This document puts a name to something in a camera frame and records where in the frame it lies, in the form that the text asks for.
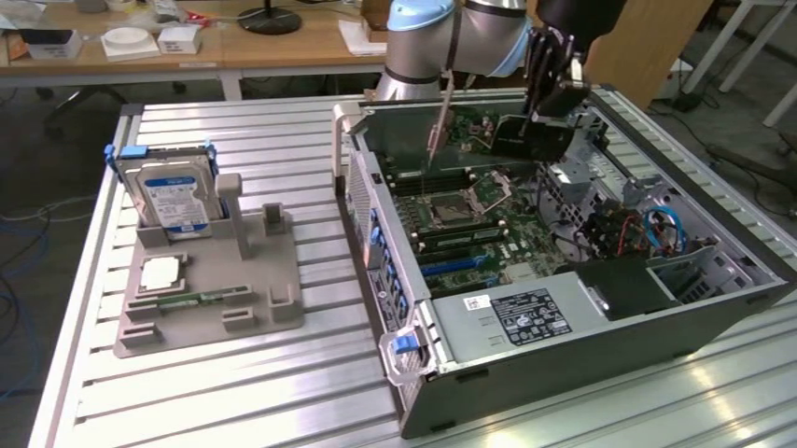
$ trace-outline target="desk leg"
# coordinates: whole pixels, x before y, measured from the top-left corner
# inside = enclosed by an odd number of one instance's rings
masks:
[[[244,94],[241,92],[241,78],[241,70],[222,70],[219,72],[219,81],[222,81],[225,100],[227,101],[244,100]]]
[[[768,25],[764,27],[764,30],[761,30],[761,33],[759,33],[759,37],[745,52],[745,56],[743,56],[743,59],[739,61],[739,63],[736,63],[732,73],[728,75],[725,82],[723,82],[723,85],[720,86],[720,91],[729,91],[733,88],[733,84],[743,76],[743,73],[745,73],[745,70],[752,63],[752,60],[756,58],[759,51],[761,51],[761,48],[770,42],[772,35],[775,35],[775,32],[784,24],[784,21],[787,20],[787,17],[794,9],[795,3],[792,2],[790,5],[784,5],[782,12],[775,15]]]
[[[751,9],[752,1],[743,0],[743,4],[736,9],[732,19],[728,21],[725,28],[723,28],[720,36],[712,44],[709,51],[707,51],[707,55],[703,57],[703,60],[700,61],[696,70],[693,71],[692,75],[689,76],[689,79],[687,80],[687,84],[684,85],[684,92],[691,93],[696,89],[697,84],[700,83],[700,79],[703,79],[704,75],[709,71],[709,68],[715,63],[715,60],[717,59],[720,51],[723,51],[723,49],[728,45],[728,41],[732,40],[733,33],[736,32],[736,29],[739,28],[739,25],[741,24],[745,17],[748,17]]]
[[[797,103],[797,84],[795,84],[792,90],[788,91],[787,96],[778,104],[775,109],[772,109],[772,112],[770,112],[770,115],[764,120],[764,125],[770,128],[775,126],[778,124],[779,119],[782,119],[782,117],[787,113],[788,109],[795,105],[795,103]]]

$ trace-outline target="cable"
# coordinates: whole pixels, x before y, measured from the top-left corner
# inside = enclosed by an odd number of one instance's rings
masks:
[[[676,225],[677,243],[681,246],[680,252],[681,252],[681,254],[685,254],[687,253],[687,242],[688,242],[687,231],[684,231],[684,226],[681,225],[681,218],[679,217],[676,210],[673,210],[671,207],[665,207],[665,206],[651,207],[643,213],[643,227],[645,228],[645,234],[648,235],[648,240],[651,241],[651,244],[655,246],[656,249],[659,249],[659,250],[664,249],[664,247],[661,246],[661,243],[659,242],[659,238],[653,232],[653,223],[651,222],[651,216],[655,213],[663,213],[664,215],[671,217],[671,219],[673,220],[673,224]]]
[[[592,252],[592,250],[593,250],[593,248],[592,248],[592,247],[588,247],[587,245],[583,245],[583,244],[577,243],[576,241],[573,241],[573,240],[572,240],[572,239],[569,239],[568,237],[563,236],[563,235],[561,235],[560,233],[557,233],[557,232],[552,232],[552,233],[551,233],[551,237],[552,237],[555,240],[563,240],[563,241],[565,241],[567,243],[571,243],[572,245],[575,245],[576,247],[579,247],[580,249],[584,249],[584,250],[587,251],[587,253],[588,253],[588,254],[589,254],[589,253]]]
[[[576,241],[579,243],[579,234],[580,234],[581,230],[576,230],[573,232],[573,241]],[[579,248],[579,261],[584,260],[584,250],[581,248]]]
[[[309,1],[304,1],[304,0],[297,0],[301,3],[305,3],[305,5],[282,5],[280,6],[281,9],[285,9],[286,11],[294,11],[294,10],[326,10],[326,11],[332,11],[332,12],[337,12],[338,14],[344,14],[345,16],[352,17],[353,19],[360,20],[362,17],[358,14],[353,14],[352,12],[348,11],[341,11],[338,9],[336,9],[334,7],[321,7],[321,4],[325,3],[337,3],[340,0],[324,0],[324,1],[316,1],[316,2],[309,2]],[[211,17],[210,20],[211,21],[241,21],[244,19],[249,19],[254,16],[257,16],[258,14],[261,14],[265,11],[264,8],[258,9],[257,11],[253,11],[250,14],[248,14],[246,16],[218,16],[218,17]]]
[[[0,98],[0,107],[3,107],[5,105],[7,105],[7,104],[11,102],[11,100],[13,100],[13,99],[14,99],[14,97],[17,96],[17,91],[18,91],[18,90],[19,90],[19,89],[14,88],[14,91],[11,91],[11,95],[10,95],[10,97],[9,97],[9,98]]]
[[[703,139],[697,136],[696,131],[693,131],[693,128],[689,126],[689,124],[687,124],[687,122],[681,119],[681,117],[679,115],[676,115],[676,113],[664,113],[660,112],[659,110],[656,110],[653,107],[649,107],[649,109],[655,112],[655,114],[652,115],[659,115],[661,117],[669,117],[676,119],[687,128],[687,131],[689,132],[689,134],[693,136],[693,139],[697,141],[697,143],[700,145],[703,145],[704,149],[709,149],[709,145],[707,144],[707,142],[703,141]],[[759,181],[759,177],[756,175],[756,173],[753,171],[751,171],[748,169],[748,167],[739,165],[736,163],[733,163],[732,161],[727,161],[731,165],[733,165],[736,168],[739,168],[740,170],[743,170],[748,176],[751,177],[752,181],[753,181],[753,194],[752,194],[752,198],[756,202],[756,204],[759,205],[759,207],[761,207],[767,212],[772,213],[774,215],[779,216],[779,217],[792,217],[791,214],[788,212],[779,212],[778,210],[774,210],[772,208],[770,208],[763,202],[761,202],[761,182]],[[792,198],[795,196],[795,192],[791,190],[791,188],[788,186],[784,186],[790,193],[792,194]]]
[[[34,213],[31,215],[25,215],[25,216],[21,216],[21,217],[7,217],[6,215],[0,215],[0,219],[3,219],[5,221],[9,221],[9,222],[17,222],[17,221],[29,221],[31,219],[39,218],[39,220],[45,221],[46,220],[46,211],[47,211],[47,213],[50,213],[57,208],[63,207],[65,205],[71,205],[74,203],[82,203],[85,201],[94,201],[95,199],[98,199],[97,195],[91,195],[91,196],[75,196],[73,198],[67,198],[67,199],[63,199],[61,201],[57,201],[55,203],[49,203],[49,204],[43,205],[42,207],[39,207],[39,210],[37,211],[37,213]],[[94,215],[94,213],[86,213],[86,214],[78,215],[75,217],[59,217],[59,218],[53,218],[51,217],[50,218],[50,222],[79,221],[82,219],[87,219],[93,215]]]
[[[21,275],[22,273],[30,271],[33,268],[35,268],[39,265],[39,263],[47,256],[47,251],[50,250],[47,235],[43,235],[41,237],[41,241],[42,241],[42,243],[39,244],[39,251],[37,252],[37,254],[30,259],[27,259],[23,263],[21,263],[17,266],[17,268],[10,269],[7,271],[2,271],[5,276],[15,277],[15,276]]]
[[[707,142],[704,142],[703,139],[697,136],[697,133],[693,130],[693,128],[689,126],[689,124],[687,124],[687,121],[684,121],[681,119],[681,117],[679,115],[676,115],[676,112],[667,113],[667,112],[660,112],[653,107],[648,107],[648,108],[655,112],[653,115],[659,115],[661,117],[669,117],[672,119],[676,119],[684,125],[684,127],[687,128],[687,131],[689,132],[689,134],[692,135],[692,137],[697,141],[697,143],[700,145],[703,145],[704,149],[709,147],[709,145],[707,144]]]
[[[300,5],[300,6],[289,6],[289,7],[281,7],[281,8],[282,8],[282,9],[288,9],[289,11],[293,11],[293,10],[296,10],[296,9],[300,9],[300,10],[304,10],[304,9],[305,9],[305,10],[310,10],[310,9],[314,9],[314,10],[324,9],[324,10],[326,10],[326,11],[333,11],[333,12],[337,12],[338,14],[344,14],[345,16],[349,16],[349,17],[352,17],[353,19],[357,19],[357,20],[361,20],[361,19],[362,19],[361,15],[358,15],[358,14],[353,14],[352,12],[348,12],[348,11],[341,11],[341,10],[336,9],[334,7],[317,7],[317,6],[313,6],[313,5],[306,5],[306,6],[304,6],[304,5]]]
[[[33,322],[33,319],[30,317],[29,309],[26,308],[25,304],[21,302],[19,297],[17,296],[17,294],[14,292],[14,288],[11,287],[11,283],[7,280],[7,278],[3,276],[3,274],[0,274],[0,283],[3,283],[3,286],[9,290],[9,296],[5,295],[5,297],[7,298],[7,300],[10,300],[14,303],[14,306],[17,308],[17,315],[18,315],[18,317],[22,316],[23,328],[26,329],[26,334],[29,336],[29,341],[30,341],[30,346],[31,346],[31,353],[33,353],[33,357],[34,357],[33,365],[31,365],[31,369],[29,371],[29,374],[17,383],[17,385],[14,385],[14,387],[11,389],[9,389],[3,393],[3,395],[0,395],[0,402],[3,402],[35,378],[37,374],[39,373],[39,364],[41,364],[41,359],[39,358],[41,358],[42,354],[41,354],[41,349],[39,349],[39,342],[37,341],[37,331],[35,331],[35,328],[34,328],[34,322]],[[17,327],[17,325],[11,328],[10,335],[14,333],[15,327]]]
[[[756,173],[753,171],[751,171],[748,168],[745,168],[741,165],[737,165],[736,163],[733,163],[732,161],[727,161],[731,165],[733,165],[736,168],[739,168],[740,170],[743,170],[745,172],[745,174],[751,177],[752,181],[753,181],[753,191],[752,191],[752,198],[756,201],[756,204],[770,213],[772,213],[774,215],[779,216],[779,217],[792,217],[791,214],[787,212],[779,212],[778,210],[772,210],[767,205],[764,205],[764,203],[761,202],[761,182],[759,181],[759,176],[756,175]],[[795,193],[794,191],[788,188],[788,191],[792,194],[792,200],[794,200],[794,196]]]
[[[6,280],[6,277],[2,274],[0,274],[0,278],[3,279],[5,283],[9,283],[9,281]],[[2,347],[3,344],[7,342],[7,340],[11,339],[11,335],[17,331],[17,327],[21,324],[21,307],[19,307],[19,301],[17,300],[17,295],[14,294],[13,290],[11,290],[11,293],[9,295],[7,294],[0,294],[0,297],[3,297],[5,301],[10,302],[11,311],[14,312],[14,320],[11,321],[10,330],[0,337],[0,347]]]
[[[9,257],[6,259],[6,261],[3,261],[3,263],[0,263],[0,273],[3,273],[5,268],[26,253],[29,252],[29,250],[37,245],[37,243],[39,243],[41,240],[47,238],[47,230],[50,229],[50,210],[47,210],[47,219],[46,219],[46,224],[42,228],[41,231],[37,232],[34,239],[29,242],[29,244],[21,249],[18,250],[14,255],[11,257]],[[11,231],[11,232],[17,232],[17,234],[22,234],[23,230],[21,229],[15,229],[15,228],[10,228],[10,227],[5,227],[0,226],[0,230],[5,231]]]
[[[7,309],[3,310],[3,314],[0,314],[0,320],[3,320],[6,316],[10,315],[11,310],[14,309],[14,303],[11,302],[11,298],[6,296],[0,296],[0,300],[3,300],[5,304],[7,305]]]
[[[619,256],[623,255],[623,242],[625,241],[625,231],[628,230],[628,225],[632,222],[633,218],[635,216],[631,215],[623,222],[621,241],[619,242]]]

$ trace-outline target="paper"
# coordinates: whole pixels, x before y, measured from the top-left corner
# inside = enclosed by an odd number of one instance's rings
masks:
[[[38,28],[37,23],[42,19],[46,7],[47,5],[33,2],[0,2],[0,11],[11,11],[9,15],[0,12],[0,30],[17,30],[18,25],[22,28]]]
[[[349,52],[356,56],[380,56],[388,52],[388,44],[369,42],[362,25],[357,21],[338,21],[341,35]]]

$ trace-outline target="white label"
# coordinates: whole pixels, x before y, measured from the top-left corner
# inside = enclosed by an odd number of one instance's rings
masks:
[[[490,296],[488,294],[484,296],[466,297],[462,300],[465,301],[465,307],[469,311],[481,310],[482,308],[489,308],[492,306]]]
[[[408,171],[405,173],[398,173],[398,178],[404,179],[405,177],[418,177],[420,175],[424,175],[422,171]]]
[[[209,225],[205,204],[195,197],[197,179],[186,175],[145,180],[161,227],[169,231],[199,231]]]
[[[181,68],[211,68],[215,67],[217,63],[181,63]]]

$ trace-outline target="floor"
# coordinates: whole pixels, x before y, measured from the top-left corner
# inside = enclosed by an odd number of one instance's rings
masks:
[[[715,37],[716,32],[696,35],[685,50],[688,60],[699,61]],[[743,41],[732,42],[715,64],[715,70],[723,67],[724,59],[743,46]],[[794,161],[784,160],[776,154],[776,150],[786,145],[778,130],[766,128],[761,120],[796,79],[797,67],[761,54],[733,92],[720,94],[709,89],[720,103],[719,109],[703,106],[692,113],[677,116],[707,144],[728,147],[774,166],[791,166]],[[372,87],[373,82],[372,76],[342,77],[342,93],[361,91]],[[142,86],[121,87],[119,91],[131,102],[146,104],[219,101],[223,98],[221,86],[213,81],[190,82],[187,86],[189,91],[183,94],[175,94],[169,83],[150,84],[146,89]],[[302,77],[250,81],[245,87],[250,97],[273,97],[314,95],[322,86],[321,77]],[[53,100],[42,101],[34,90],[25,89],[17,93],[0,91],[0,123],[5,130],[11,130],[0,133],[0,213],[5,214],[31,213],[46,203],[95,194],[99,187],[102,148],[111,141],[119,107],[107,98],[93,98],[62,120],[66,138],[54,142],[42,133],[41,119],[73,89],[62,88],[55,92]],[[3,103],[2,98],[13,95]],[[669,112],[665,104],[655,104],[655,108]],[[701,144],[684,125],[672,117],[656,119],[683,144],[696,154],[705,156]],[[797,133],[797,107],[788,112],[779,129]],[[753,182],[749,176],[729,164],[720,164],[716,169],[752,197]],[[771,208],[787,210],[791,196],[786,189],[767,181],[761,183],[761,201]],[[53,217],[82,215],[91,207],[91,201],[66,205],[54,211]],[[784,217],[774,218],[790,233],[797,235],[796,223]],[[42,229],[45,222],[38,219],[14,223],[0,220],[0,225],[5,228],[14,225],[29,235],[21,236],[19,231],[11,233],[0,229],[0,259],[7,259],[29,243],[31,233]],[[0,400],[0,446],[9,448],[27,444],[87,225],[87,219],[53,223],[47,230],[49,252],[42,256],[42,261],[30,271],[10,279],[33,317],[42,363],[39,373],[19,393]],[[10,320],[0,319],[0,334],[9,327]],[[29,373],[34,353],[31,339],[21,327],[10,341],[0,346],[0,396]]]

